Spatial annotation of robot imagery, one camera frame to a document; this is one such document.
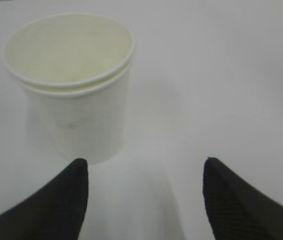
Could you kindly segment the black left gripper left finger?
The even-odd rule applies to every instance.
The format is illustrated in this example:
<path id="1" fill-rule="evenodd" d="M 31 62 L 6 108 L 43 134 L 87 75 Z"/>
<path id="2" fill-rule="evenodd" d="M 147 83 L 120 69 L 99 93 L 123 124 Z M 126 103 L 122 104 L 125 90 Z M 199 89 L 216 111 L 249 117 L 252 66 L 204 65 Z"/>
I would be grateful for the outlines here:
<path id="1" fill-rule="evenodd" d="M 33 195 L 0 214 L 0 240 L 77 240 L 88 198 L 88 164 L 78 158 Z"/>

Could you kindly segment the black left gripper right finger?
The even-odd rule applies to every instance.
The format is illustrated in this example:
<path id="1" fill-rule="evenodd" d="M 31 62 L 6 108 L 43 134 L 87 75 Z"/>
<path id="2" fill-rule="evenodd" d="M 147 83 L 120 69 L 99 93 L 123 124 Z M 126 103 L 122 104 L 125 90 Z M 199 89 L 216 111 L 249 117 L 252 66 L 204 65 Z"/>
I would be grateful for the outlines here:
<path id="1" fill-rule="evenodd" d="M 283 206 L 209 157 L 202 194 L 216 240 L 283 240 Z"/>

